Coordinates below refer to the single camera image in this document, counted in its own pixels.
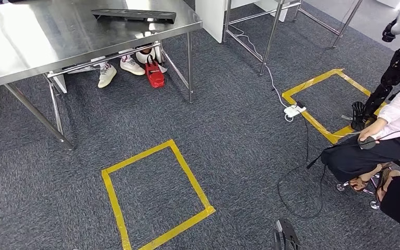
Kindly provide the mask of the person's hand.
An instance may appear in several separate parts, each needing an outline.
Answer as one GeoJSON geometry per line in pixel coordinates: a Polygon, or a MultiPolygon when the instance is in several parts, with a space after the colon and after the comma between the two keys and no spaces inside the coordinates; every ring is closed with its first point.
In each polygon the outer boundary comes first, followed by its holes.
{"type": "Polygon", "coordinates": [[[366,138],[380,133],[387,125],[387,121],[383,118],[378,118],[374,123],[361,130],[358,140],[363,142],[366,138]]]}

